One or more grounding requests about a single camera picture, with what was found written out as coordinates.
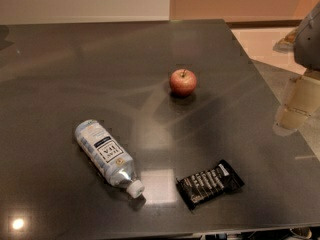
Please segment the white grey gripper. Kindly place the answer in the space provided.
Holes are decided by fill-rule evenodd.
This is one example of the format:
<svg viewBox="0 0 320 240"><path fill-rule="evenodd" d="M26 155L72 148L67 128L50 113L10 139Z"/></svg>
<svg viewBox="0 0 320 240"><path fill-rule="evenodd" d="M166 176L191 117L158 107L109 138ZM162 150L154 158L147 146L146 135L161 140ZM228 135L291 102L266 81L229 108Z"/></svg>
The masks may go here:
<svg viewBox="0 0 320 240"><path fill-rule="evenodd" d="M320 70L320 1L298 26L294 60L311 70ZM320 107L320 71L305 71L290 78L275 116L275 125L296 131Z"/></svg>

